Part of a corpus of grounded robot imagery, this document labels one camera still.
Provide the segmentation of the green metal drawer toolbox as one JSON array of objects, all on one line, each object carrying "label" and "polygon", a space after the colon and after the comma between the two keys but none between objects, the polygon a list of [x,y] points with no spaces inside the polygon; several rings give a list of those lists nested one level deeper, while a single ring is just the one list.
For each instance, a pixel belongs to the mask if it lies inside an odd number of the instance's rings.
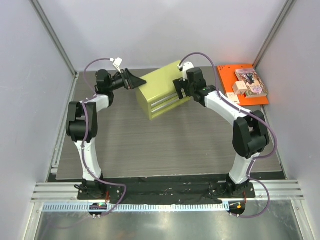
[{"label": "green metal drawer toolbox", "polygon": [[177,60],[141,77],[146,84],[136,89],[136,99],[150,121],[191,99],[186,95],[179,99],[176,92],[173,81],[183,76],[179,63]]}]

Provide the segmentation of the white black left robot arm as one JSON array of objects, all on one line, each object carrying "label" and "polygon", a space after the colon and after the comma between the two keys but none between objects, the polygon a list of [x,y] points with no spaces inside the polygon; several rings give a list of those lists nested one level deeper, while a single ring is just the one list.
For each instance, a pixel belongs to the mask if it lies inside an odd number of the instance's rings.
[{"label": "white black left robot arm", "polygon": [[115,90],[133,90],[147,84],[146,80],[133,75],[127,68],[114,75],[100,69],[95,73],[95,78],[95,95],[92,98],[68,104],[65,126],[67,136],[78,150],[82,165],[81,184],[74,186],[80,200],[100,200],[107,194],[107,184],[96,151],[98,112],[113,104]]}]

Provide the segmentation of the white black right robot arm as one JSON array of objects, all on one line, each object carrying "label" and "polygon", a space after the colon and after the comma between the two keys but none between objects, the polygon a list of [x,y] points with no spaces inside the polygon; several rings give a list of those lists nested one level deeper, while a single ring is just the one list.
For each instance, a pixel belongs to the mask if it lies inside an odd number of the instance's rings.
[{"label": "white black right robot arm", "polygon": [[192,97],[232,126],[233,166],[226,177],[223,194],[236,198],[248,187],[254,161],[270,143],[264,114],[251,112],[229,100],[215,86],[207,85],[203,72],[187,62],[180,66],[182,77],[173,81],[179,99]]}]

